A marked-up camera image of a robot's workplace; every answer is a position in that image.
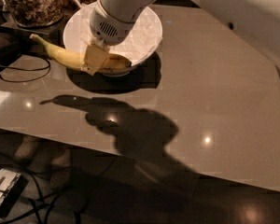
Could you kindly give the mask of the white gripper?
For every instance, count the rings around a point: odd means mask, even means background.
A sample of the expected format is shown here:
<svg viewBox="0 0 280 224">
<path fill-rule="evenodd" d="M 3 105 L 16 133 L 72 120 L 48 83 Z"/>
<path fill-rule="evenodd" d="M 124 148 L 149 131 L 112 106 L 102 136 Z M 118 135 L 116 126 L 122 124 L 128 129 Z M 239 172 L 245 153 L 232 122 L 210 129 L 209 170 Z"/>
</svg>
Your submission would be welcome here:
<svg viewBox="0 0 280 224">
<path fill-rule="evenodd" d="M 109 15 L 100 2 L 96 2 L 90 15 L 90 28 L 92 34 L 107 45 L 116 46 L 122 43 L 132 28 L 133 22 L 123 22 Z M 94 75 L 101 69 L 108 57 L 108 52 L 100 47 L 90 44 L 87 46 L 81 70 Z"/>
</svg>

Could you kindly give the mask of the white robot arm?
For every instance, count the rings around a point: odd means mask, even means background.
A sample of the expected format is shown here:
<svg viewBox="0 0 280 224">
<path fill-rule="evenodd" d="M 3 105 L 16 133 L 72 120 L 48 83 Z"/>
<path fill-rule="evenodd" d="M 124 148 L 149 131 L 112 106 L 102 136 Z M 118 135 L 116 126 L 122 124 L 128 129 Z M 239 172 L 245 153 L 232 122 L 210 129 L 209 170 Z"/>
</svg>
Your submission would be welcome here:
<svg viewBox="0 0 280 224">
<path fill-rule="evenodd" d="M 97 0 L 90 14 L 94 37 L 124 41 L 144 9 L 156 0 Z M 227 26 L 280 69 L 280 0 L 190 0 Z"/>
</svg>

